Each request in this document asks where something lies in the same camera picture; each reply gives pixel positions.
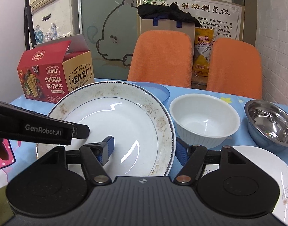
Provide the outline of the white ceramic bowl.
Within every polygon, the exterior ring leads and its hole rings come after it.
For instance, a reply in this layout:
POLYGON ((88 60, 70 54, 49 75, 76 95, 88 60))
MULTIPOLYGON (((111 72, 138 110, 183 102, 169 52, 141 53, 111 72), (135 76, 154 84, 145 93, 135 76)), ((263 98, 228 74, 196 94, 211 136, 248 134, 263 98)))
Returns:
POLYGON ((178 136, 188 145, 214 148, 240 127, 240 116, 225 101, 205 94, 184 94, 169 107, 178 136))

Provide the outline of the white plate brown rim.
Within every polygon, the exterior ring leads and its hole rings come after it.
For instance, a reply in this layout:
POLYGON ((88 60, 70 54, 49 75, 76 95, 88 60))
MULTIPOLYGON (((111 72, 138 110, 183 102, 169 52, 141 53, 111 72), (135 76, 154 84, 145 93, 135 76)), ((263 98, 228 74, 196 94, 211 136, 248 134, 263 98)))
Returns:
POLYGON ((164 104, 130 83, 97 82, 78 88, 59 101, 49 117, 85 124, 87 139, 73 139, 68 150, 114 138, 104 170, 117 176, 166 176, 173 164, 176 134, 164 104))

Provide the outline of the blue plastic bowl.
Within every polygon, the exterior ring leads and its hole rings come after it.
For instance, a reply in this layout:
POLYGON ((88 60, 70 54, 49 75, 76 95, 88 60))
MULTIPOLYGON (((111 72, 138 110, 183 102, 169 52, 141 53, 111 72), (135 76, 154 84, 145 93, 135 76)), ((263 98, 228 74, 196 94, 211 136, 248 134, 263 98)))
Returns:
POLYGON ((165 103, 170 97, 170 91, 163 85, 149 82, 137 82, 134 84, 153 94, 162 103, 165 103))

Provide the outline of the stainless steel bowl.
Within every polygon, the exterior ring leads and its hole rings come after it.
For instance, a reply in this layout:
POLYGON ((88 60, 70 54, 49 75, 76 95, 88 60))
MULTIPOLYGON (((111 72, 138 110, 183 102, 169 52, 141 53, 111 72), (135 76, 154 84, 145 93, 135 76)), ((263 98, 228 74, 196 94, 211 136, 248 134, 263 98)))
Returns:
POLYGON ((272 153, 288 149, 288 113, 277 105, 252 99, 244 105, 248 132, 260 148, 272 153))

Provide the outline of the white plate floral pattern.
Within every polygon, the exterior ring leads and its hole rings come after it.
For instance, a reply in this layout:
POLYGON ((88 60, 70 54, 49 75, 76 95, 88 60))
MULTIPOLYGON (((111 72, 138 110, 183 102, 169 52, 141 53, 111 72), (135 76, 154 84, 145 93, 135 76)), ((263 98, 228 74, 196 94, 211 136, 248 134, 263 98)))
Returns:
POLYGON ((240 219, 275 216, 288 225, 288 168, 278 157, 251 146, 226 146, 219 165, 206 165, 198 197, 212 210, 240 219))

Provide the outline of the red cracker box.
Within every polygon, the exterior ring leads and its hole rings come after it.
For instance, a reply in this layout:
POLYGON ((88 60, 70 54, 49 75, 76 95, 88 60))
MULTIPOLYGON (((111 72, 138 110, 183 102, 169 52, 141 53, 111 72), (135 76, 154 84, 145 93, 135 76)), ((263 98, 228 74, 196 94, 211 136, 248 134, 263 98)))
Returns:
POLYGON ((94 82, 91 51, 84 35, 64 37, 23 53, 17 72, 27 99, 58 103, 94 82))

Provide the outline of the right orange chair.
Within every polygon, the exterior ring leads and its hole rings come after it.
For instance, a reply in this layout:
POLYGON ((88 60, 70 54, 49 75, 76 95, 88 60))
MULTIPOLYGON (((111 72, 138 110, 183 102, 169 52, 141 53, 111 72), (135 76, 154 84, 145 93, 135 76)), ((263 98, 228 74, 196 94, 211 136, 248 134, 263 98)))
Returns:
POLYGON ((262 98, 262 65, 258 50, 246 42, 219 38, 212 47, 207 91, 262 98))

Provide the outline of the orange chair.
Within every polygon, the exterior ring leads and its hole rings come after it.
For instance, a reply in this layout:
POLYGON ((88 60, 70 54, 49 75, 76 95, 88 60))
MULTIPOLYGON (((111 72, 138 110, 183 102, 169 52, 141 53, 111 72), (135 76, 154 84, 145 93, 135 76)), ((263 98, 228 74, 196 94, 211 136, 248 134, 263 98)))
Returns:
POLYGON ((212 47, 207 91, 262 98, 262 65, 258 50, 246 42, 219 38, 212 47))
POLYGON ((136 42, 128 81, 191 87, 193 44, 177 31, 151 30, 136 42))

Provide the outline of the left orange chair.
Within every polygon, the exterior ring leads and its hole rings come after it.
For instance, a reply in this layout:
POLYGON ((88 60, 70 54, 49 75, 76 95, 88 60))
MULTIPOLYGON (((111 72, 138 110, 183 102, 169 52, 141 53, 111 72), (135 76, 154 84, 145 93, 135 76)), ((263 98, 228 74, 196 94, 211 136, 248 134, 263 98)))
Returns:
POLYGON ((151 30, 136 42, 128 81, 191 87, 193 44, 177 31, 151 30))

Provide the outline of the yellow snack bag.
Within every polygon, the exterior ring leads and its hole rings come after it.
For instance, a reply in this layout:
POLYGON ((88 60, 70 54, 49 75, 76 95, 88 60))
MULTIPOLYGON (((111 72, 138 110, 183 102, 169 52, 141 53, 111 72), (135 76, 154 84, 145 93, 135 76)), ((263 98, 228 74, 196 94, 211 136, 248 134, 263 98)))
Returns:
POLYGON ((210 57, 214 43, 214 31, 202 27, 195 28, 192 81, 209 74, 210 57))

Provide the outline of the frosted glass door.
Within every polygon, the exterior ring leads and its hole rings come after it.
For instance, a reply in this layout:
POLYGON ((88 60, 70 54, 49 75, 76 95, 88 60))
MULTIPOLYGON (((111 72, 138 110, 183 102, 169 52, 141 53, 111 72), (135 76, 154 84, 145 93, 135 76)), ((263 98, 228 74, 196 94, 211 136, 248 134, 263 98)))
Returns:
POLYGON ((137 0, 81 0, 95 78, 126 80, 137 34, 137 0))

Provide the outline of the black cloth on box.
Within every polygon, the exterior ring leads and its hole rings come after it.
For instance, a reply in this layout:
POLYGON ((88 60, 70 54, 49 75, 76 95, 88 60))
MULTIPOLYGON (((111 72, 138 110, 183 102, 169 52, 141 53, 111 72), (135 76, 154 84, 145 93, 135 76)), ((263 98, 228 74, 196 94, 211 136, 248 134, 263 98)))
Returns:
POLYGON ((203 27, 202 24, 189 12, 179 9, 178 5, 172 3, 170 6, 143 4, 137 7, 141 19, 169 19, 177 22, 192 23, 195 27, 203 27))

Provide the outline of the white wall poster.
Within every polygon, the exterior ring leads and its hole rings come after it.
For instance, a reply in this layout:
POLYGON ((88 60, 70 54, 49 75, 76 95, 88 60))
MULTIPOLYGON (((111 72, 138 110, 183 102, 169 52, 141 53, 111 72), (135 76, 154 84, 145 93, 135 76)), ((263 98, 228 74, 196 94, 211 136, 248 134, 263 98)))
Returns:
POLYGON ((176 4, 179 9, 190 13, 205 29, 212 29, 218 37, 237 40, 243 38, 243 0, 138 0, 137 4, 169 6, 176 4))

